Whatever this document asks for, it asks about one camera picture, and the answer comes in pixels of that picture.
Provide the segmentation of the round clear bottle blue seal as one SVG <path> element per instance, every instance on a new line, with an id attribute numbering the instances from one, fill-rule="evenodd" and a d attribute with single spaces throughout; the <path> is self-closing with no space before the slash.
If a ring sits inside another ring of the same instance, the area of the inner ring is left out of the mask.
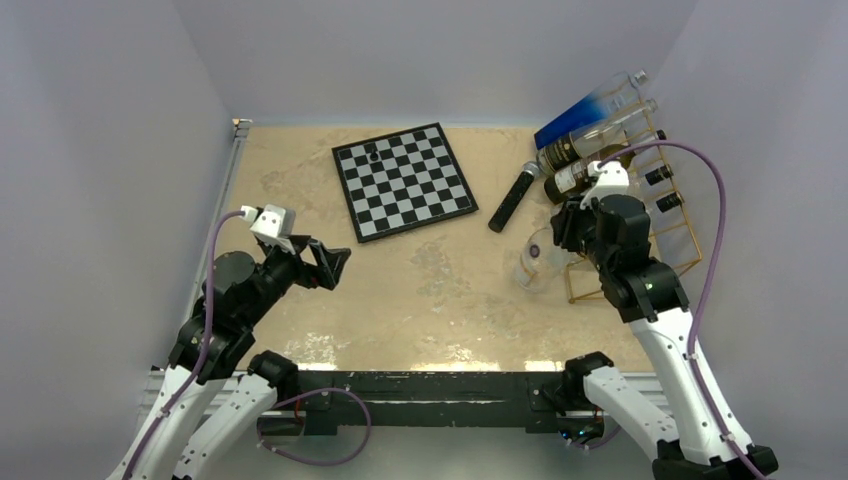
<path id="1" fill-rule="evenodd" d="M 530 292 L 545 291 L 557 280 L 563 280 L 571 253 L 554 242 L 551 227 L 534 232 L 521 250 L 514 268 L 517 284 Z"/>

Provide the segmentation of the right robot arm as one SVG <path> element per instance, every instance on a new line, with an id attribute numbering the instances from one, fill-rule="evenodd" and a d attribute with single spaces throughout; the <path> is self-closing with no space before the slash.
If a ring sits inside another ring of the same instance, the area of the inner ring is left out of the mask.
<path id="1" fill-rule="evenodd" d="M 656 479 L 757 479 L 775 473 L 774 451 L 756 444 L 723 399 L 692 331 L 677 273 L 652 257 L 650 217 L 626 194 L 566 200 L 551 219 L 556 246 L 590 260 L 604 297 L 647 354 L 668 402 L 661 410 L 593 352 L 566 362 L 555 396 L 611 417 L 643 450 Z"/>

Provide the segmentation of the clear square bottle black cap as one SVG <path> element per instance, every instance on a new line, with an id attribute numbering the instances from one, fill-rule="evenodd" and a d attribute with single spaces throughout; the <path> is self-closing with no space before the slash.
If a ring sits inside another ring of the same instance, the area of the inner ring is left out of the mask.
<path id="1" fill-rule="evenodd" d="M 646 204 L 646 212 L 651 216 L 660 216 L 666 214 L 684 204 L 683 198 L 677 191 L 672 191 L 667 195 L 651 200 Z"/>

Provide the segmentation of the clear square bottle gold label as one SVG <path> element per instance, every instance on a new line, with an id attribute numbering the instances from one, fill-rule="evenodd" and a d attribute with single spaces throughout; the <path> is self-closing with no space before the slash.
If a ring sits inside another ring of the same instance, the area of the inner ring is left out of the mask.
<path id="1" fill-rule="evenodd" d="M 635 174 L 631 178 L 629 192 L 633 195 L 643 194 L 672 176 L 673 171 L 667 165 L 660 165 L 647 173 Z"/>

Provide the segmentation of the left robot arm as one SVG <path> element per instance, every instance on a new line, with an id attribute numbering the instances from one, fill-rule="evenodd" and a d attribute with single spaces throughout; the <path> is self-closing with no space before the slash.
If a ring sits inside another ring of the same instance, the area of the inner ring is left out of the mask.
<path id="1" fill-rule="evenodd" d="M 230 251 L 211 264 L 205 291 L 180 328 L 164 383 L 113 479 L 169 479 L 203 414 L 255 342 L 255 326 L 293 286 L 334 290 L 352 252 L 308 235 L 258 243 L 264 258 Z"/>

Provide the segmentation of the dark green wine bottle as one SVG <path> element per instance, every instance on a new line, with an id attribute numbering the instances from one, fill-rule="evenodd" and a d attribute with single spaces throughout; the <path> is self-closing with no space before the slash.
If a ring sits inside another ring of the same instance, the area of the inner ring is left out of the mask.
<path id="1" fill-rule="evenodd" d="M 652 141 L 666 139 L 667 134 L 665 131 L 659 129 L 653 133 L 649 132 L 642 135 L 635 141 L 635 144 L 641 146 L 642 144 Z M 554 205 L 559 205 L 563 203 L 569 195 L 585 192 L 587 189 L 593 187 L 598 180 L 597 177 L 589 175 L 589 164 L 593 161 L 603 160 L 607 156 L 626 148 L 627 145 L 621 143 L 606 145 L 586 157 L 569 161 L 563 167 L 558 167 L 543 184 L 547 197 Z M 617 158 L 617 161 L 625 170 L 627 170 L 630 168 L 633 159 L 644 150 L 647 150 L 647 147 L 641 146 L 633 152 L 621 155 Z"/>

